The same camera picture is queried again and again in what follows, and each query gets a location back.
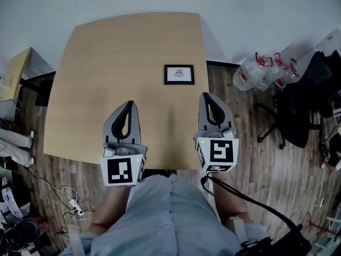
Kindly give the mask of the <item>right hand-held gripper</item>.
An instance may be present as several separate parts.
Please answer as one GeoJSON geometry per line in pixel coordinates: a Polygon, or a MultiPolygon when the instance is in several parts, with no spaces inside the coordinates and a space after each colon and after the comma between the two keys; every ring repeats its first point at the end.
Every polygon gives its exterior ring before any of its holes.
{"type": "Polygon", "coordinates": [[[231,171],[237,164],[239,149],[231,109],[216,95],[204,92],[199,98],[198,128],[194,148],[202,170],[205,173],[231,171]]]}

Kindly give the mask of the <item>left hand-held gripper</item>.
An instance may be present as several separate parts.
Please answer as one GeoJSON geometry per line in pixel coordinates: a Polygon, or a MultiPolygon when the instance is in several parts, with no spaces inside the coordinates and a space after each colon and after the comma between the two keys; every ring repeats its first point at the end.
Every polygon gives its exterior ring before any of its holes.
{"type": "Polygon", "coordinates": [[[141,143],[137,105],[127,101],[116,108],[103,126],[103,157],[100,158],[104,184],[108,187],[136,186],[142,180],[148,148],[141,143]]]}

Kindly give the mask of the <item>black framed picture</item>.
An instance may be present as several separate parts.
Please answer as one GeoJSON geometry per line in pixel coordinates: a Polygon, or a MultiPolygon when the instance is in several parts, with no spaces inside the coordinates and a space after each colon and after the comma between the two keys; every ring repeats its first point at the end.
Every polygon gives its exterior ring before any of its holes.
{"type": "Polygon", "coordinates": [[[164,65],[165,85],[195,85],[193,65],[164,65]]]}

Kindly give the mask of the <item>person's right forearm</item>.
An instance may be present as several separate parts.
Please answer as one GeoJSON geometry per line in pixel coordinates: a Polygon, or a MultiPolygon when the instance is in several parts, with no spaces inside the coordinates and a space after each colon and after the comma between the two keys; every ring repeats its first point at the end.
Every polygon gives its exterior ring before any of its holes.
{"type": "Polygon", "coordinates": [[[217,213],[225,227],[233,228],[231,217],[238,217],[244,223],[252,223],[246,202],[243,199],[229,193],[215,182],[213,182],[213,191],[217,213]]]}

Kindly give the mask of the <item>person's left forearm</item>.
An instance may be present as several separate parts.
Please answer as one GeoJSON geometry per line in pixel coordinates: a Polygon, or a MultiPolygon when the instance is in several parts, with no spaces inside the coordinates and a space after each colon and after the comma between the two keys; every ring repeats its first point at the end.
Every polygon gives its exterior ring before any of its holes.
{"type": "Polygon", "coordinates": [[[130,191],[131,186],[109,187],[94,212],[87,232],[102,235],[108,231],[126,212],[130,191]]]}

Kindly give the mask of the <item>black office chair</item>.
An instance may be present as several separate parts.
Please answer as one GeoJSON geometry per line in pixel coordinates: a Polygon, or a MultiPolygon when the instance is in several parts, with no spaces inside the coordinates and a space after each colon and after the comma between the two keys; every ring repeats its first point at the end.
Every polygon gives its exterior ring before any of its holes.
{"type": "Polygon", "coordinates": [[[257,142],[261,143],[274,130],[280,132],[284,149],[286,142],[305,148],[311,130],[323,133],[323,124],[312,122],[312,113],[318,112],[321,119],[333,115],[331,97],[341,91],[341,52],[334,50],[329,56],[317,51],[314,53],[302,78],[285,86],[281,93],[273,97],[277,106],[274,112],[262,103],[254,108],[262,108],[275,122],[257,142]]]}

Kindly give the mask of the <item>person's light blue shirt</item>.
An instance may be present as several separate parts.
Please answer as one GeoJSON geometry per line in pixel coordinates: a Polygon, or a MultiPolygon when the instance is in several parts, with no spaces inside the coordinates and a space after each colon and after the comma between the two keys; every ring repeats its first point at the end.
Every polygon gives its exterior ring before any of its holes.
{"type": "Polygon", "coordinates": [[[102,235],[79,235],[86,256],[235,256],[246,241],[267,238],[265,228],[231,217],[225,227],[216,205],[191,182],[152,175],[131,187],[126,212],[102,235]]]}

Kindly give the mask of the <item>small wooden side table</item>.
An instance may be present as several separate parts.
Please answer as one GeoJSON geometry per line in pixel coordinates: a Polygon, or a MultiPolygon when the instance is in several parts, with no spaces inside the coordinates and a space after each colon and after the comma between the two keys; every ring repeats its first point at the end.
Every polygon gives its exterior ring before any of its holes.
{"type": "Polygon", "coordinates": [[[55,74],[55,70],[32,48],[29,47],[14,56],[0,78],[0,103],[17,98],[20,88],[27,88],[37,93],[35,105],[48,105],[52,81],[42,81],[35,85],[33,81],[55,74]]]}

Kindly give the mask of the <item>white shelf unit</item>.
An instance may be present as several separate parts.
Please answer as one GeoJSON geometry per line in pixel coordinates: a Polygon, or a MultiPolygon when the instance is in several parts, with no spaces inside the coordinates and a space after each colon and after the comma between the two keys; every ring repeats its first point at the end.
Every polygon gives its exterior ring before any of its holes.
{"type": "Polygon", "coordinates": [[[341,122],[341,90],[331,96],[330,100],[332,105],[332,116],[337,122],[341,122]]]}

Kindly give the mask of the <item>black round device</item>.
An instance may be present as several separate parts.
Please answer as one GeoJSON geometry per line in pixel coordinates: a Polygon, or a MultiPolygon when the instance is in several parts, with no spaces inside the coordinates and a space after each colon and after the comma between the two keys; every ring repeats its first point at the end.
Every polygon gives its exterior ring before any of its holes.
{"type": "Polygon", "coordinates": [[[25,244],[33,243],[40,236],[39,224],[31,218],[17,222],[14,231],[25,244]]]}

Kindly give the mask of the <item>black waist bag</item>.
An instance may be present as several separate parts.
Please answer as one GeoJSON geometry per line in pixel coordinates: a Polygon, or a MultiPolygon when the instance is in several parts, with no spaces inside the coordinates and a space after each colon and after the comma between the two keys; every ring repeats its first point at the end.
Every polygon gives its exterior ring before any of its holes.
{"type": "Polygon", "coordinates": [[[275,243],[272,243],[270,237],[260,241],[246,241],[235,256],[307,256],[312,245],[301,234],[302,229],[303,225],[299,224],[275,243]]]}

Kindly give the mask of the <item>brown wooden coat rack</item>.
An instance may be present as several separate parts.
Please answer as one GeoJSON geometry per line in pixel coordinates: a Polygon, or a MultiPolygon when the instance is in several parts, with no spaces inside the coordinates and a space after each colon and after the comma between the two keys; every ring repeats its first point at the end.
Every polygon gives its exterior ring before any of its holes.
{"type": "Polygon", "coordinates": [[[333,234],[336,236],[338,235],[337,231],[332,231],[327,227],[322,227],[322,226],[319,226],[318,224],[314,223],[312,221],[312,217],[311,217],[310,212],[307,212],[307,217],[308,217],[308,224],[305,227],[303,227],[303,229],[314,227],[314,228],[317,228],[319,231],[322,231],[324,234],[330,233],[330,234],[333,234]]]}

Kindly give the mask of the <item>white metal rack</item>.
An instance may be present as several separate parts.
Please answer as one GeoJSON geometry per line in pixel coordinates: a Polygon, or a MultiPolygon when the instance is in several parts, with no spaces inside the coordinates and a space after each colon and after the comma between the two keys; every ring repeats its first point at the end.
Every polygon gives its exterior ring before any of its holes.
{"type": "Polygon", "coordinates": [[[341,217],[327,217],[326,233],[323,233],[314,243],[314,256],[332,256],[338,246],[341,244],[341,217]]]}

